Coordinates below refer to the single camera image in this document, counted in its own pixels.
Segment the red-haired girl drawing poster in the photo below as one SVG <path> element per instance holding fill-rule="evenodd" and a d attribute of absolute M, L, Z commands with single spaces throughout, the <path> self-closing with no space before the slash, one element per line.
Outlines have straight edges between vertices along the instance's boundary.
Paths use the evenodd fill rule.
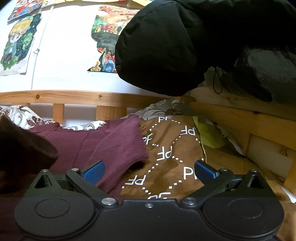
<path fill-rule="evenodd" d="M 18 1 L 8 17 L 7 22 L 15 20 L 21 16 L 30 14 L 32 11 L 39 9 L 43 4 L 42 0 L 25 0 Z"/>

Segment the landscape drawing poster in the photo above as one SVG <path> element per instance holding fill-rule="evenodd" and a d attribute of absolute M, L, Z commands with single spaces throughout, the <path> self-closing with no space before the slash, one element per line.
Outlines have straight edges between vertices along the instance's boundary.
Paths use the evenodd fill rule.
<path fill-rule="evenodd" d="M 91 37 L 96 42 L 99 56 L 95 65 L 88 69 L 89 72 L 117 72 L 115 67 L 116 43 L 123 29 L 138 11 L 138 9 L 127 9 L 109 4 L 99 5 L 91 29 Z"/>

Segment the maroon long-sleeve top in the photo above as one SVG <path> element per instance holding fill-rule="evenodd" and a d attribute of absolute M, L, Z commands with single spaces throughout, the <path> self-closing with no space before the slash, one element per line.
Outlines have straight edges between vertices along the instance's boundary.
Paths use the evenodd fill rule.
<path fill-rule="evenodd" d="M 117 185 L 124 173 L 148 158 L 140 121 L 135 115 L 109 120 L 101 128 L 89 131 L 68 130 L 57 123 L 24 130 L 2 116 L 1 240 L 21 239 L 14 210 L 41 170 L 64 174 L 72 168 L 83 169 L 102 161 L 105 173 L 96 187 L 118 197 Z"/>

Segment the blond boy drawing poster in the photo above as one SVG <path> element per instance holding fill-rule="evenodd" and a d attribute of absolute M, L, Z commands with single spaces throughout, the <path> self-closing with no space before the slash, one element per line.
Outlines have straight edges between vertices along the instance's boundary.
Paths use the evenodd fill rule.
<path fill-rule="evenodd" d="M 26 16 L 12 27 L 1 57 L 1 76 L 25 74 L 41 13 Z"/>

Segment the brown PF patterned duvet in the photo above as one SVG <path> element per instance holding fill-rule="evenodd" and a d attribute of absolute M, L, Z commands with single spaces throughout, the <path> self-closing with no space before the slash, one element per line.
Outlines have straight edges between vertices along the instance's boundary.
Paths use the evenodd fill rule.
<path fill-rule="evenodd" d="M 222 131 L 225 146 L 214 149 L 202 145 L 191 116 L 140 120 L 140 129 L 149 158 L 145 164 L 136 164 L 135 170 L 126 172 L 121 198 L 181 200 L 203 186 L 194 173 L 197 160 L 217 170 L 227 168 L 234 174 L 259 168 L 242 156 Z"/>

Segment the black puffer jacket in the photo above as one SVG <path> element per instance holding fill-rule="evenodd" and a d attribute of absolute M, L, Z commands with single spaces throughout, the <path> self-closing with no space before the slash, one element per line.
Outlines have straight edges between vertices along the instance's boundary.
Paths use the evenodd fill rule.
<path fill-rule="evenodd" d="M 214 78 L 264 102 L 295 103 L 295 1 L 153 1 L 122 30 L 119 77 L 182 96 Z"/>

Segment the yellow-green cloth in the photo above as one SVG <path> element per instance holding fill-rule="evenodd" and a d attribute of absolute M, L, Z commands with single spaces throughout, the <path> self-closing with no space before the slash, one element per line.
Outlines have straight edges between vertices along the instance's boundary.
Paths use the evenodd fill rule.
<path fill-rule="evenodd" d="M 210 120 L 194 116 L 193 121 L 200 134 L 202 145 L 214 149 L 218 149 L 226 145 L 226 141 L 222 137 L 221 131 L 218 130 Z"/>

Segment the white floral pillow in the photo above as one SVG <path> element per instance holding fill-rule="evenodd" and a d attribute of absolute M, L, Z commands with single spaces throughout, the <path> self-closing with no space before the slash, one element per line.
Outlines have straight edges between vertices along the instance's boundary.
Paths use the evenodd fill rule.
<path fill-rule="evenodd" d="M 1 115 L 8 116 L 12 122 L 23 129 L 30 129 L 37 125 L 46 125 L 53 123 L 50 117 L 49 104 L 33 104 L 33 107 L 24 105 L 1 105 Z M 79 130 L 95 130 L 105 124 L 100 118 L 95 119 L 96 108 L 86 105 L 67 105 L 65 107 L 65 122 L 60 124 L 63 128 Z M 131 114 L 138 115 L 139 118 L 147 121 L 151 118 L 159 116 L 175 116 L 175 115 L 193 115 L 193 110 L 189 105 L 176 99 L 162 100 L 157 103 L 150 104 L 145 108 L 128 108 L 127 114 L 123 118 Z"/>

